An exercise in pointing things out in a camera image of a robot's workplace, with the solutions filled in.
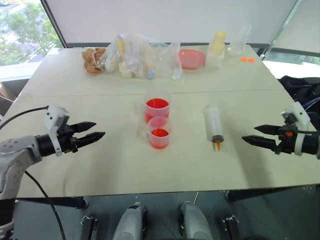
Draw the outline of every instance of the white backdrop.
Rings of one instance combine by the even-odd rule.
[[[275,48],[320,53],[320,0],[303,0]]]
[[[106,43],[124,32],[163,42],[232,41],[251,23],[249,43],[269,44],[296,0],[47,0],[67,43]]]

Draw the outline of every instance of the bottle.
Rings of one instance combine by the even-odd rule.
[[[220,68],[225,59],[226,32],[216,32],[205,57],[205,66]]]

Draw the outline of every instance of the window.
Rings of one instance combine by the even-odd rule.
[[[284,52],[275,52],[271,51],[264,60],[288,64],[299,64],[303,65],[304,63],[316,64],[320,66],[320,57],[316,56],[305,56],[293,53],[284,53]]]
[[[263,62],[277,79],[320,77],[320,57],[271,51]]]
[[[17,73],[17,65],[24,69],[32,66],[35,71],[51,48],[61,47],[39,0],[0,6],[0,79],[6,78],[6,73]]]

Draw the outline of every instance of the plastic syringe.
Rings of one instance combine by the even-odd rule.
[[[219,109],[217,106],[207,106],[203,113],[206,136],[212,144],[216,144],[218,151],[220,151],[220,143],[224,141],[224,135],[222,132]]]

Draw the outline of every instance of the plastic measuring cup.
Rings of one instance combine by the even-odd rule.
[[[228,46],[228,52],[231,55],[240,55],[244,51],[251,27],[251,24],[241,26],[236,39]]]
[[[144,116],[148,123],[156,116],[169,117],[171,95],[166,92],[150,92],[144,96]]]
[[[148,122],[147,139],[155,149],[164,149],[168,146],[171,132],[171,123],[165,116],[155,116]]]

